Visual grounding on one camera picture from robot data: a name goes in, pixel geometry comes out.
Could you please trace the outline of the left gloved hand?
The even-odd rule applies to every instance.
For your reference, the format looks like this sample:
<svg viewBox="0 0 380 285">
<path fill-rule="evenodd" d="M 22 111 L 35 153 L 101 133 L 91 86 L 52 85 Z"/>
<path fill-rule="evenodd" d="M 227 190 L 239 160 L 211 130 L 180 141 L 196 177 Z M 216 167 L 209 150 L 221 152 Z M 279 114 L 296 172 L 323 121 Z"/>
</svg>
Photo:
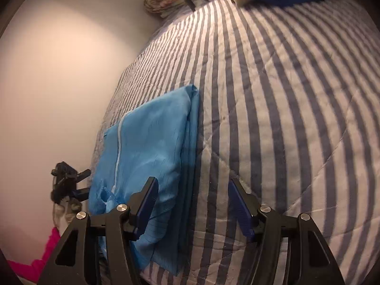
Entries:
<svg viewBox="0 0 380 285">
<path fill-rule="evenodd" d="M 69 196 L 64 197 L 59 204 L 53 204 L 53 224 L 58 230 L 66 229 L 73 218 L 82 210 L 82 203 Z"/>
</svg>

